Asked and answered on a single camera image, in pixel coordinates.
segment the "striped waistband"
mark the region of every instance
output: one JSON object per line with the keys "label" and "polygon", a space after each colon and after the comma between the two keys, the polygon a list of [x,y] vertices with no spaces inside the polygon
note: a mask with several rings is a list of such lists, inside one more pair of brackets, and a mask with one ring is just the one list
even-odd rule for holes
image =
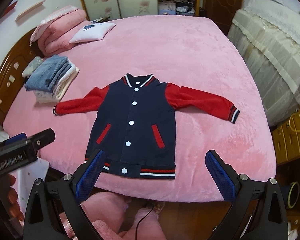
{"label": "striped waistband", "polygon": [[175,179],[176,177],[175,165],[153,167],[125,164],[110,159],[106,159],[102,171],[122,177],[140,179]]}

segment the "varsity jacket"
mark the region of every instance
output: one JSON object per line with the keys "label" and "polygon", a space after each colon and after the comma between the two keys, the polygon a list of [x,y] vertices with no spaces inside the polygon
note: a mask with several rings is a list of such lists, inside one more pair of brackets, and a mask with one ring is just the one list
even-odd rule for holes
{"label": "varsity jacket", "polygon": [[240,111],[229,100],[204,91],[161,83],[153,75],[122,79],[82,99],[58,103],[55,115],[96,111],[86,151],[106,152],[103,172],[142,179],[174,179],[177,109],[196,106],[235,123]]}

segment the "wooden headboard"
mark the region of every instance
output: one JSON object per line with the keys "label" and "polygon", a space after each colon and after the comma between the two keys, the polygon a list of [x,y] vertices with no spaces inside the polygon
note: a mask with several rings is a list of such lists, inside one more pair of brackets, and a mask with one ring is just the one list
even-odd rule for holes
{"label": "wooden headboard", "polygon": [[21,75],[23,70],[35,56],[43,57],[36,42],[29,46],[33,31],[26,33],[11,48],[0,66],[0,125],[25,82]]}

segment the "blue gripper pad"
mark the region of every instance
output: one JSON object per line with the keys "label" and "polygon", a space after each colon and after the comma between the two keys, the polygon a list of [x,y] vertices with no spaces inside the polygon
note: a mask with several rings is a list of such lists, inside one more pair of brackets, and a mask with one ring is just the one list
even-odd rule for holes
{"label": "blue gripper pad", "polygon": [[82,175],[82,177],[79,179],[79,181],[75,186],[74,197],[77,203],[87,200],[87,198],[89,197],[93,189],[94,184],[96,183],[103,169],[105,162],[106,162],[106,153],[104,151],[99,151],[99,153],[91,162],[90,160],[88,160],[87,163],[82,164],[82,165],[89,165],[89,166],[86,168],[86,171],[84,172],[84,174]]}
{"label": "blue gripper pad", "polygon": [[26,136],[25,133],[20,133],[16,136],[13,136],[13,137],[5,140],[4,142],[5,142],[5,145],[8,145],[8,144],[11,144],[11,143],[14,143],[16,141],[20,141],[20,140],[23,140],[23,139],[26,139],[26,138],[27,138],[27,136]]}
{"label": "blue gripper pad", "polygon": [[205,163],[224,200],[234,203],[236,198],[235,184],[211,151],[207,152]]}

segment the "human hand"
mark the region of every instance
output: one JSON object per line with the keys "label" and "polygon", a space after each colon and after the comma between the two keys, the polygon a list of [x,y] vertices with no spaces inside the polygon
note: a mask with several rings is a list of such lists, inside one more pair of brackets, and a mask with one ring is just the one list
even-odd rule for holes
{"label": "human hand", "polygon": [[[10,186],[13,186],[16,182],[16,178],[10,174],[9,174],[9,178],[10,178]],[[13,217],[18,218],[18,220],[23,221],[24,219],[23,213],[20,210],[20,206],[17,202],[17,199],[18,199],[17,192],[15,191],[14,188],[11,188],[8,193],[8,200],[12,204],[12,206],[9,208],[10,214]]]}

